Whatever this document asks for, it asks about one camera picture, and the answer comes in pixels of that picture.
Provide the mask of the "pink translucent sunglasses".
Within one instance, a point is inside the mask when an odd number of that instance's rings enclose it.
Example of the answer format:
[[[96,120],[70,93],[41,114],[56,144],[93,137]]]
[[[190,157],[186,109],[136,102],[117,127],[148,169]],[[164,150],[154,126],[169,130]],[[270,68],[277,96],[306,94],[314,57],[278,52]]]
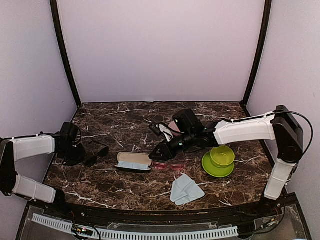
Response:
[[[153,162],[153,167],[158,170],[171,169],[173,171],[182,171],[185,169],[186,165],[183,163],[162,163],[162,162]]]

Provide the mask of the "black aviator sunglasses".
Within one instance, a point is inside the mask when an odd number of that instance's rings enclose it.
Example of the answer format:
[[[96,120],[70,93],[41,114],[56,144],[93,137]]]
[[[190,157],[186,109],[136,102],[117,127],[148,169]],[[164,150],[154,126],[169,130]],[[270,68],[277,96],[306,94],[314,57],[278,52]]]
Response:
[[[101,145],[103,146],[103,148],[101,148],[97,153],[91,152],[90,154],[87,154],[86,158],[83,161],[83,165],[85,167],[92,167],[100,158],[106,157],[110,151],[110,147],[104,143],[98,142],[96,140],[92,140],[91,142],[89,142],[90,145],[93,143]]]

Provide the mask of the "black glasses case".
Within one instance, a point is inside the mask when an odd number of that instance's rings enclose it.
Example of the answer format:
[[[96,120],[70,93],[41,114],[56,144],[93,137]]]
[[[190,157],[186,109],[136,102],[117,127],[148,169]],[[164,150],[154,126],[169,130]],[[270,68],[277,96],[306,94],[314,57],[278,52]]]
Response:
[[[126,168],[120,168],[118,167],[118,163],[120,161],[124,162],[131,162],[131,163],[139,163],[139,164],[146,164],[148,165],[148,170],[142,171],[142,170],[132,170],[132,169],[126,169]],[[134,173],[147,173],[150,172],[152,160],[149,158],[149,155],[147,153],[137,153],[137,152],[120,152],[117,155],[117,164],[114,166],[116,169],[120,169],[126,172],[134,172]]]

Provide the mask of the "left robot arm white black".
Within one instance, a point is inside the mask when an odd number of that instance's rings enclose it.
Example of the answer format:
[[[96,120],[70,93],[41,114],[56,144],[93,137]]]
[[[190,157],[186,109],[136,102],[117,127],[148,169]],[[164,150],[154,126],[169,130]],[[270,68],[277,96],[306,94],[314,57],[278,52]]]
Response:
[[[78,126],[64,122],[56,133],[39,133],[0,140],[0,192],[9,197],[17,195],[32,201],[51,204],[51,210],[60,218],[71,213],[63,190],[48,186],[18,173],[16,165],[24,160],[48,159],[56,155],[62,164],[73,167],[87,155],[82,145]]]

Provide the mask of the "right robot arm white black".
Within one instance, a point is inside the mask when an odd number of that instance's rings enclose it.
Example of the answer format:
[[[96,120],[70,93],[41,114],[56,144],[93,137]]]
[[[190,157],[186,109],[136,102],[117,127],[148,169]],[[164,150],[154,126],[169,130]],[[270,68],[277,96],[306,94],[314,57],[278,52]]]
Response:
[[[295,116],[300,113],[278,105],[274,111],[241,119],[221,119],[203,125],[192,109],[173,115],[177,134],[163,140],[149,154],[151,160],[169,161],[179,152],[192,147],[213,148],[248,141],[275,141],[277,158],[264,189],[264,199],[255,205],[255,213],[266,217],[275,208],[286,183],[308,151],[304,147],[304,131]]]

